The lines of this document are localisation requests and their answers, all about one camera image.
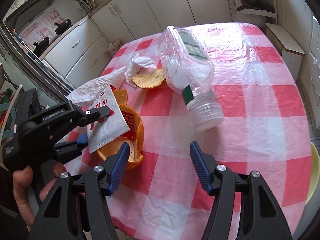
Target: kitchen utensil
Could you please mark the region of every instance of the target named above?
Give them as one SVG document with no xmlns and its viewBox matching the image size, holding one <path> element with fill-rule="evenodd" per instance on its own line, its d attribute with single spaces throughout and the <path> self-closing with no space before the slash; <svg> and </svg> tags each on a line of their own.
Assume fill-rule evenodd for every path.
<svg viewBox="0 0 320 240">
<path fill-rule="evenodd" d="M 40 57 L 42 53 L 49 47 L 49 37 L 45 37 L 39 44 L 37 42 L 34 42 L 33 45 L 36 46 L 35 50 L 33 53 L 37 56 Z"/>
<path fill-rule="evenodd" d="M 274 12 L 273 6 L 264 0 L 242 0 L 243 5 L 239 6 L 236 10 L 255 9 L 266 12 Z"/>
<path fill-rule="evenodd" d="M 67 29 L 71 27 L 71 24 L 72 22 L 70 19 L 63 21 L 61 24 L 55 22 L 54 25 L 58 26 L 58 28 L 56 29 L 56 34 L 57 35 L 63 34 Z"/>
</svg>

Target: green bottle label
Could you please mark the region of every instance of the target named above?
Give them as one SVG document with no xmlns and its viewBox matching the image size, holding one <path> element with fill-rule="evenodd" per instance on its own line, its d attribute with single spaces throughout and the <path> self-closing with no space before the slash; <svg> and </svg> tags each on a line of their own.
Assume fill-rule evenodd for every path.
<svg viewBox="0 0 320 240">
<path fill-rule="evenodd" d="M 188 85 L 187 87 L 184 88 L 184 90 L 182 91 L 182 96 L 183 96 L 183 100 L 184 103 L 187 105 L 190 101 L 192 101 L 194 98 L 192 90 L 190 85 Z"/>
</svg>

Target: hand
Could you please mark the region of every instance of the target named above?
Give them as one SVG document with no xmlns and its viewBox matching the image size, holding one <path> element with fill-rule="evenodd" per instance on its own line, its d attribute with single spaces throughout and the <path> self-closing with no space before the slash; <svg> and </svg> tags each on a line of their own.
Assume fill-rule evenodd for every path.
<svg viewBox="0 0 320 240">
<path fill-rule="evenodd" d="M 39 198 L 41 201 L 45 199 L 53 184 L 56 182 L 57 177 L 60 176 L 61 173 L 65 172 L 66 168 L 62 163 L 57 163 L 53 167 L 53 174 L 55 178 L 53 178 L 44 188 L 41 190 Z M 31 185 L 33 179 L 33 171 L 30 166 L 27 166 L 23 171 L 15 171 L 13 173 L 13 195 L 16 200 L 19 212 L 27 224 L 28 230 L 31 230 L 31 226 L 33 221 L 35 220 L 35 216 L 31 210 L 30 204 L 26 195 L 26 188 Z"/>
</svg>

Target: table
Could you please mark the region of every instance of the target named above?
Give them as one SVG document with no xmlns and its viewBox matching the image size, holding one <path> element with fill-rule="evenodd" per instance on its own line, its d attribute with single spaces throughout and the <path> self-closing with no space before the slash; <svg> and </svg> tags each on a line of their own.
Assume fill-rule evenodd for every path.
<svg viewBox="0 0 320 240">
<path fill-rule="evenodd" d="M 281 57 L 254 25 L 219 23 L 188 27 L 215 64 L 212 87 L 225 115 L 218 127 L 194 132 L 182 96 L 163 86 L 135 89 L 125 82 L 128 105 L 145 127 L 144 161 L 126 171 L 107 198 L 114 225 L 141 240 L 201 239 L 213 203 L 202 190 L 189 145 L 197 140 L 234 172 L 260 171 L 277 198 L 292 233 L 307 197 L 311 151 L 305 110 Z M 125 66 L 133 53 L 161 67 L 155 34 L 125 44 L 102 75 Z M 80 130 L 71 132 L 69 140 Z M 84 154 L 66 165 L 72 175 L 100 162 Z M 241 194 L 236 194 L 229 239 L 235 239 Z"/>
</svg>

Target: kitchen counter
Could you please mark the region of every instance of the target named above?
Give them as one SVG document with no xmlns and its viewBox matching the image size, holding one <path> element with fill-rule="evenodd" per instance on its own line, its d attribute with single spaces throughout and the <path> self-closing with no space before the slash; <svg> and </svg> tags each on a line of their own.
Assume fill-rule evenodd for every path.
<svg viewBox="0 0 320 240">
<path fill-rule="evenodd" d="M 58 44 L 59 41 L 61 41 L 71 31 L 73 31 L 76 27 L 78 27 L 79 25 L 81 25 L 83 22 L 85 22 L 88 19 L 89 19 L 89 17 L 87 15 L 86 17 L 84 17 L 83 19 L 78 21 L 77 23 L 73 24 L 69 29 L 67 29 L 63 34 L 61 34 L 53 43 L 50 44 L 50 46 L 44 51 L 44 53 L 42 53 L 40 55 L 39 59 L 42 61 L 44 59 L 44 57 L 47 56 L 47 54 L 50 52 L 50 50 L 52 50 L 53 47 Z"/>
<path fill-rule="evenodd" d="M 45 56 L 49 53 L 51 49 L 53 49 L 54 46 L 58 44 L 59 41 L 61 41 L 65 36 L 67 36 L 72 30 L 74 30 L 77 26 L 81 25 L 84 21 L 88 20 L 92 15 L 94 15 L 98 10 L 100 10 L 103 6 L 105 6 L 107 3 L 109 3 L 112 0 L 105 0 L 102 4 L 98 5 L 97 8 L 95 8 L 91 13 L 89 13 L 86 17 L 75 23 L 71 26 L 67 31 L 65 31 L 63 34 L 59 36 L 45 51 L 42 53 L 42 55 L 39 57 L 40 60 L 43 60 Z"/>
</svg>

